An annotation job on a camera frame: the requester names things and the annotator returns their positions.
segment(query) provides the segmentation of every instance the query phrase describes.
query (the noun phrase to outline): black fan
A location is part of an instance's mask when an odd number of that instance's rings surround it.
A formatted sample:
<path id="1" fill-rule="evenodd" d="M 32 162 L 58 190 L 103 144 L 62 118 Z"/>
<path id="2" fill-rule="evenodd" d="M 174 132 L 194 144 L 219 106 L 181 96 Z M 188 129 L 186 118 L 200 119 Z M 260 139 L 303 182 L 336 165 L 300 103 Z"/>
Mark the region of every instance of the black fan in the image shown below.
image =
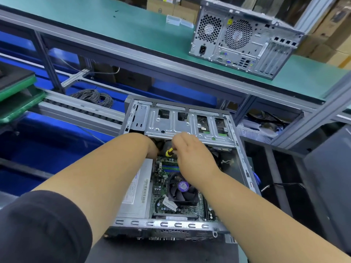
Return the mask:
<path id="1" fill-rule="evenodd" d="M 179 205 L 196 206 L 199 202 L 198 190 L 190 185 L 180 172 L 169 175 L 168 200 Z"/>

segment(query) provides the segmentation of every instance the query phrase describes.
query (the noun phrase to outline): honeycomb vent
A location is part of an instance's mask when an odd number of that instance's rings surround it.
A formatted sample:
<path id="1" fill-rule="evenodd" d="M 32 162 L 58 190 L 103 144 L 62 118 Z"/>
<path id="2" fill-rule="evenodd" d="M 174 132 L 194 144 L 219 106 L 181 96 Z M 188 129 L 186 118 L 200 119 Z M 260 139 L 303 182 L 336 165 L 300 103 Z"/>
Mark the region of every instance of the honeycomb vent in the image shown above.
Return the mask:
<path id="1" fill-rule="evenodd" d="M 252 27 L 246 20 L 233 22 L 224 35 L 227 46 L 233 50 L 243 48 L 250 41 Z"/>
<path id="2" fill-rule="evenodd" d="M 213 43 L 217 40 L 221 29 L 221 20 L 215 16 L 205 15 L 200 19 L 200 24 L 197 34 L 199 40 Z"/>

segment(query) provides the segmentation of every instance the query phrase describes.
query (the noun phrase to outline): motherboard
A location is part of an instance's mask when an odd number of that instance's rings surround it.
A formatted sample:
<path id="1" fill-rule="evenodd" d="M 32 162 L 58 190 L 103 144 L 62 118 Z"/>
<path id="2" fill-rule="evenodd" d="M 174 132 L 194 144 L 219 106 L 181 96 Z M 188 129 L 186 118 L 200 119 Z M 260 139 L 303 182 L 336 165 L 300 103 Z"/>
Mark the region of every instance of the motherboard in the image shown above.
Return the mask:
<path id="1" fill-rule="evenodd" d="M 151 196 L 150 218 L 188 221 L 217 221 L 215 212 L 208 205 L 201 192 L 197 191 L 198 200 L 194 205 L 180 205 L 168 200 L 169 178 L 179 173 L 176 158 L 160 156 L 156 161 L 152 175 L 153 189 Z"/>

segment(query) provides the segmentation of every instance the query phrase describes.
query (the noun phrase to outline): person's right hand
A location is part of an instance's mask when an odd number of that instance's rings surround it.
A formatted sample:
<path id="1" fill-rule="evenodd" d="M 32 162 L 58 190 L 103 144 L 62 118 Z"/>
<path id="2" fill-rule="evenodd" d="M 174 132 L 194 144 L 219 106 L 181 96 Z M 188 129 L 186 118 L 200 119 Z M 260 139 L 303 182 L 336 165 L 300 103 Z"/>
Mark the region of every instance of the person's right hand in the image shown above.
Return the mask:
<path id="1" fill-rule="evenodd" d="M 177 134 L 172 146 L 178 156 L 180 172 L 196 188 L 201 189 L 202 181 L 211 180 L 220 171 L 211 152 L 196 136 L 186 132 Z"/>

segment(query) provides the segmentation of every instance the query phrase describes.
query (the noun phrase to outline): barcode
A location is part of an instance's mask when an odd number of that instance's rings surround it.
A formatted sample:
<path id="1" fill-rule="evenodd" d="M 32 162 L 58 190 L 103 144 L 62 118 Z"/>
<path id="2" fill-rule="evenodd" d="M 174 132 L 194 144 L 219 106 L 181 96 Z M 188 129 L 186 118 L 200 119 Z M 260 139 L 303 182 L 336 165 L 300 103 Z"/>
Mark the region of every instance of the barcode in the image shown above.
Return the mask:
<path id="1" fill-rule="evenodd" d="M 149 184 L 149 179 L 146 179 L 144 181 L 144 187 L 143 187 L 143 194 L 141 195 L 141 202 L 145 203 L 145 198 L 146 198 L 146 191 L 147 191 L 147 185 Z"/>

